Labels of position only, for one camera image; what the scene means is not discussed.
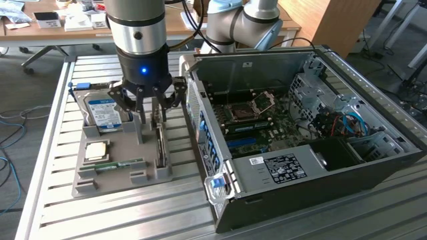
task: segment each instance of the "hard drive label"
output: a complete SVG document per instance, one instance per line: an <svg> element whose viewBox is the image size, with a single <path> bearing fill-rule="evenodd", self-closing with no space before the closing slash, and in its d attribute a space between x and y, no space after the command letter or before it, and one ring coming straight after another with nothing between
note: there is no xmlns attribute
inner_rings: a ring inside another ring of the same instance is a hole
<svg viewBox="0 0 427 240"><path fill-rule="evenodd" d="M116 105L112 99L88 101L93 120L101 129L113 129L121 125L120 114L114 110Z"/></svg>
<svg viewBox="0 0 427 240"><path fill-rule="evenodd" d="M293 154L264 159L264 163L276 184L307 177L300 162Z"/></svg>

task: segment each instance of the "cable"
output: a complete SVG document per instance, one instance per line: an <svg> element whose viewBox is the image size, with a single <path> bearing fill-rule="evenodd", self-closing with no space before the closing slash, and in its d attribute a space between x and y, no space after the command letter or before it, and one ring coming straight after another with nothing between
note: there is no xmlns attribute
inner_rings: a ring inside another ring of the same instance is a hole
<svg viewBox="0 0 427 240"><path fill-rule="evenodd" d="M13 164L10 164L9 160L5 159L4 157L0 157L0 159L8 163L10 169L12 169L12 172L13 172L16 185L17 185L17 198L16 198L14 202L10 204L10 206L5 210L2 210L0 212L0 216L1 216L16 205L16 203L20 201L20 199L21 199L21 188L20 188L20 181L18 181L18 177L17 177L17 174L16 174L16 170L14 170Z"/></svg>
<svg viewBox="0 0 427 240"><path fill-rule="evenodd" d="M391 91L388 91L388 90L385 90L385 89L383 89L383 88L380 88L380 87L376 87L376 88L377 88L384 94L391 94L391 95L393 95L393 96L399 99L400 102L408 103L409 106L411 106L411 108L413 108L416 111L419 111L419 112L421 112L421 113L424 112L421 109L419 109L417 107L413 106L413 102L412 102L412 101L409 101L409 100L403 100L396 93L393 93L393 92L391 92Z"/></svg>
<svg viewBox="0 0 427 240"><path fill-rule="evenodd" d="M9 177L10 177L10 170L12 170L10 166L13 166L14 169L16 169L16 167L14 167L14 164L13 164L13 162L12 162L12 159L9 158L8 153L5 152L5 150L4 150L4 149L0 149L0 151L2 152L4 158L8 159L8 164L9 164L8 174L6 174L6 177L5 177L5 179L4 179L4 181L2 181L2 183L1 183L1 185L0 185L0 187L1 187L2 184L5 184L5 182L8 181L8 179L9 179ZM17 173L16 173L16 178L17 178L17 183L18 183L20 190L21 190L21 191L25 193L25 195L26 195L26 190L25 190L25 188L24 188L24 186L22 186L22 184L21 184L20 177L18 177L18 174L17 174Z"/></svg>
<svg viewBox="0 0 427 240"><path fill-rule="evenodd" d="M300 129L307 130L308 132L313 133L315 135L317 134L317 132L316 132L316 131L313 131L313 130L308 129L307 127L304 127L304 126L301 126L301 125L297 125L297 124L296 124L296 127L297 127L297 128L300 128Z"/></svg>
<svg viewBox="0 0 427 240"><path fill-rule="evenodd" d="M416 5L417 5L419 3L420 3L420 1L417 1L417 2L415 3L413 7L407 11L407 13L405 13L404 17L401 18L401 20L395 24L395 27L392 28L388 37L387 37L385 40L381 42L381 47L383 47L383 49L385 49L387 51L391 51L391 53L388 53L388 55L391 55L391 56L395 55L395 53L393 53L393 51L392 51L388 47L385 47L385 43L387 43L388 39L391 38L391 36L393 35L393 32L396 31L396 29L397 29L397 28L400 27L400 25L403 24L405 18L408 17L409 13L412 12L413 8L416 7Z"/></svg>
<svg viewBox="0 0 427 240"><path fill-rule="evenodd" d="M193 40L194 37L197 36L197 32L198 32L198 30L201 29L201 26L202 26L202 21L200 21L197 27L193 27L194 31L193 31L192 35L189 35L182 41L180 41L180 43L169 46L169 49L170 49L170 50L178 49L181 46L184 46L186 43L189 43L189 41Z"/></svg>
<svg viewBox="0 0 427 240"><path fill-rule="evenodd" d="M332 129L331 129L331 137L333 136L335 125L336 125L336 121L337 121L339 117L340 117L340 116L336 116L336 117L335 117L335 120L333 120Z"/></svg>
<svg viewBox="0 0 427 240"><path fill-rule="evenodd" d="M18 110L8 110L8 111L2 111L0 114L4 114L6 112L12 112L12 111L18 111ZM26 115L24 115L24 121L21 122L21 125L25 125L25 122L26 122ZM14 130L14 132L5 138L0 141L0 145L20 131L20 127Z"/></svg>
<svg viewBox="0 0 427 240"><path fill-rule="evenodd" d="M185 1L185 0L165 0L165 1L164 1L164 4L165 4L165 5L177 4L177 3L184 2L184 1Z"/></svg>
<svg viewBox="0 0 427 240"><path fill-rule="evenodd" d="M1 114L6 113L6 112L10 112L10 111L16 111L16 110L2 111ZM25 122L26 122L26 114L24 115L24 120L22 120L22 122L21 122L21 124L20 124L22 127L25 126ZM21 129L21 127L18 127L18 128L16 129L16 131L12 132L12 134L0 142L0 151L2 152L4 157L8 159L8 164L5 163L5 165L1 167L0 171L1 171L6 166L9 166L9 165L13 166L13 162L12 162L12 160L10 160L10 158L9 158L9 156L8 156L8 154L6 154L6 152L5 152L4 149L8 148L12 144L14 144L14 143L22 138L22 135L21 135L21 136L18 137L18 139L17 139L13 143L10 143L8 146L1 147L1 144L20 131L20 129ZM10 168L10 166L9 166L9 168L8 168L8 173L6 173L6 177L5 177L4 181L0 183L0 187L6 183L6 181L8 181L9 177L10 177L10 174L12 174L12 168ZM18 178L18 177L17 177L17 182L18 182L18 186L20 186L21 191L26 194L26 191L25 191L25 189L24 189L24 187L22 187L22 184L21 184L21 182L20 182L20 178Z"/></svg>
<svg viewBox="0 0 427 240"><path fill-rule="evenodd" d="M376 73L376 72L384 70L384 69L385 69L385 65L384 65L380 61L376 61L376 60L373 60L373 59L371 58L371 49L369 49L368 42L367 42L367 38L365 38L365 29L363 29L363 41L364 41L364 46L365 46L365 49L367 49L367 57L364 57L363 55L361 55L361 57L363 57L364 59L367 59L367 60L369 60L369 61L372 61L373 63L377 63L377 64L380 65L380 68L377 68L377 69L367 72L367 73L363 75L364 77L368 77L368 75L371 75L372 73Z"/></svg>
<svg viewBox="0 0 427 240"><path fill-rule="evenodd" d="M186 2L182 1L181 2L181 6L184 8L184 12L185 12L185 16L188 18L188 21L189 21L189 24L192 26L193 29L196 29L196 21L193 19L193 16L189 12L189 9L188 9L188 5L186 5ZM202 19L204 19L204 11L205 11L205 4L204 4L204 0L200 0L200 6L201 6L201 15L200 15L200 28L201 28L201 24L202 24ZM198 36L202 38L205 44L217 52L217 53L221 53L221 51L217 49L216 46L212 45L212 43L208 41L208 39L205 38L205 36L202 35L201 31L200 31L200 28L198 30L196 31Z"/></svg>
<svg viewBox="0 0 427 240"><path fill-rule="evenodd" d="M287 39L287 40L283 40L283 41L279 42L276 45L273 45L270 48L268 48L268 50L272 49L273 47L279 46L280 44L283 44L283 43L285 43L285 42L288 42L288 41L291 41L291 40L296 40L296 39L300 39L300 40L307 41L307 42L309 43L309 46L312 47L312 49L316 50L312 41L309 41L309 40L308 40L307 38L304 38L304 37L293 37L293 38L289 38L289 39Z"/></svg>
<svg viewBox="0 0 427 240"><path fill-rule="evenodd" d="M34 110L37 110L37 109L44 109L44 108L50 108L52 107L52 105L49 104L49 105L40 105L40 106L34 106L34 107L32 107L32 108L28 108L28 109L25 109L24 111L21 111L17 115L13 115L13 116L2 116L2 113L0 114L0 118L1 119L14 119L14 118L21 118L21 119L24 119L24 115L26 115L26 114L29 114L32 111L34 111ZM34 117L26 117L25 116L25 118L26 119L29 119L29 120L33 120L33 119L42 119L42 118L45 118L45 117L48 117L49 116L49 114L46 114L46 115L42 115L42 116L34 116Z"/></svg>
<svg viewBox="0 0 427 240"><path fill-rule="evenodd" d="M9 143L6 146L0 147L0 149L5 149L5 148L10 147L18 140L21 140L21 138L25 135L26 128L21 124L8 123L8 122L4 122L4 121L0 121L0 124L9 125L9 126L18 126L21 128L21 133L20 133L18 138L14 141L12 141L12 143Z"/></svg>
<svg viewBox="0 0 427 240"><path fill-rule="evenodd" d="M6 183L6 181L9 180L9 177L10 177L10 174L12 174L12 168L10 168L9 162L5 162L5 166L8 166L8 173L6 173L5 179L0 183L0 188Z"/></svg>

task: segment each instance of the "aluminum table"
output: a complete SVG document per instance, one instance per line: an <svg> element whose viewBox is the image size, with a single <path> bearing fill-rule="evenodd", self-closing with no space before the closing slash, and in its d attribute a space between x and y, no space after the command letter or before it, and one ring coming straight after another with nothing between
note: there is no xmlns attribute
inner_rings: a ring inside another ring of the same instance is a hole
<svg viewBox="0 0 427 240"><path fill-rule="evenodd" d="M178 75L178 56L188 53L169 54L173 76ZM81 56L62 65L16 240L409 240L427 236L427 158L372 190L216 234L180 108L170 110L166 121L173 180L72 198L82 116L66 85L120 78L114 55ZM324 186L323 191L333 190Z"/></svg>

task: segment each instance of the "cardboard box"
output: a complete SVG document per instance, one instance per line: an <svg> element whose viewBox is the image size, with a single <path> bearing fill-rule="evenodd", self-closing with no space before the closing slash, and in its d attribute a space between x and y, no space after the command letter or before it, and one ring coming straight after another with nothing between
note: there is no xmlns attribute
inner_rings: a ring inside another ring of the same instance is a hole
<svg viewBox="0 0 427 240"><path fill-rule="evenodd" d="M33 16L41 29L61 27L60 16L56 12L34 12Z"/></svg>

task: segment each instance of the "hard drive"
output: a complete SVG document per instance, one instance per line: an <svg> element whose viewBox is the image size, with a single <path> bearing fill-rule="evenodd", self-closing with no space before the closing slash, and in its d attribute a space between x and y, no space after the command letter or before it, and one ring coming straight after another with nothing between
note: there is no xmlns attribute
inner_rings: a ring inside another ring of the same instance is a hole
<svg viewBox="0 0 427 240"><path fill-rule="evenodd" d="M100 133L121 130L121 124L132 120L132 115L121 109L108 95L110 84L78 83L73 89L84 125L97 126Z"/></svg>

